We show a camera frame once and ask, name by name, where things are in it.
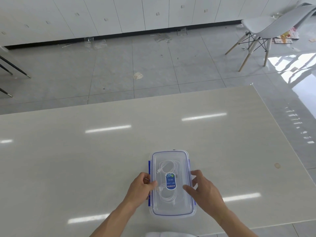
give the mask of tiled floor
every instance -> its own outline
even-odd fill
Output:
[[[259,48],[241,72],[247,45],[224,55],[245,32],[236,26],[189,30],[186,36],[168,33],[170,43],[144,35],[109,39],[99,50],[83,43],[12,50],[1,55],[32,79],[11,67],[14,76],[0,69],[0,88],[14,96],[0,92],[0,114],[253,83],[316,182],[316,42],[308,41],[316,37],[315,21],[312,17],[299,30],[295,43],[273,44],[266,67]],[[133,79],[136,72],[144,77]],[[260,237],[316,237],[316,221],[255,232]]]

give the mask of white chair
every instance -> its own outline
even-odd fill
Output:
[[[302,23],[307,20],[307,18],[309,18],[315,10],[316,6],[301,6],[287,12],[278,19],[274,19],[270,16],[243,19],[241,22],[248,31],[225,55],[248,39],[245,43],[251,43],[249,46],[249,53],[239,69],[240,72],[250,55],[255,51],[257,44],[260,43],[260,40],[263,40],[263,43],[260,43],[260,45],[265,50],[265,60],[263,65],[265,66],[267,64],[272,38],[282,35],[294,26],[298,28],[298,26],[302,25]]]

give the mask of forearm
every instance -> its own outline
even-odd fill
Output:
[[[228,237],[258,237],[253,231],[244,225],[232,211],[228,209],[218,223]]]
[[[90,237],[120,237],[135,209],[122,202]]]

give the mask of left hand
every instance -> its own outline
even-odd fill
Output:
[[[131,204],[137,209],[147,198],[156,186],[157,181],[150,182],[150,175],[141,172],[131,183],[123,202]]]

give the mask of black chair leg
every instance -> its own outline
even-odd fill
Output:
[[[31,78],[28,74],[26,74],[24,71],[22,71],[20,68],[18,68],[17,66],[13,65],[11,62],[9,62],[8,60],[4,59],[2,56],[0,56],[0,59],[2,59],[4,62],[8,63],[10,66],[14,67],[15,69],[17,69],[19,72],[23,73],[24,75],[28,76],[29,78]]]
[[[8,69],[6,69],[3,65],[0,64],[0,67],[1,67],[3,70],[9,72],[11,75],[13,75],[13,73],[12,73],[11,71],[9,71]]]
[[[11,96],[9,93],[7,93],[5,90],[3,90],[3,89],[1,89],[1,88],[0,88],[0,91],[3,92],[4,94],[7,94],[7,95],[10,96],[10,97],[13,97],[13,96]]]

